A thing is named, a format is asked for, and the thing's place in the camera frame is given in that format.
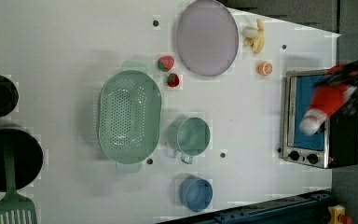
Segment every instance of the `blue bowl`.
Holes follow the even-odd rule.
[[[207,208],[213,197],[211,184],[204,179],[191,175],[180,186],[179,197],[188,209],[200,212]]]

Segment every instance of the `green spatula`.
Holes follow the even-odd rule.
[[[16,191],[13,147],[4,145],[7,194],[0,201],[0,224],[36,224],[34,202]]]

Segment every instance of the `strawberry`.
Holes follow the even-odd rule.
[[[173,68],[175,60],[172,56],[164,56],[158,59],[157,61],[157,67],[159,70],[163,72],[168,72]]]
[[[170,75],[167,78],[167,84],[169,87],[176,87],[179,85],[179,76],[175,73],[170,73]]]

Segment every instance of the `mint green cup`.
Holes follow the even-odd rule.
[[[203,119],[177,119],[169,128],[170,143],[182,153],[185,164],[192,164],[193,157],[205,151],[210,139],[209,126]]]

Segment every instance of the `white tabletop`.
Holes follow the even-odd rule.
[[[200,77],[174,49],[176,23],[191,2],[0,0],[0,74],[16,82],[20,95],[16,111],[0,124],[20,124],[44,149],[39,177],[21,190],[34,200],[39,223],[154,223],[194,216],[177,195],[188,174],[213,185],[213,202],[202,213],[331,188],[330,170],[285,162],[277,148],[286,71],[332,66],[337,35],[230,10],[240,31],[264,19],[266,46],[254,55],[240,35],[231,68]],[[162,55],[176,59],[173,71],[183,82],[176,90],[165,86],[166,74],[156,67]],[[102,86],[126,60],[147,65],[161,90],[162,111],[154,163],[124,175],[101,151],[96,125]],[[262,61],[273,65],[267,77],[255,71]],[[181,115],[203,118],[212,130],[211,144],[192,165],[173,158],[166,144],[168,126]]]

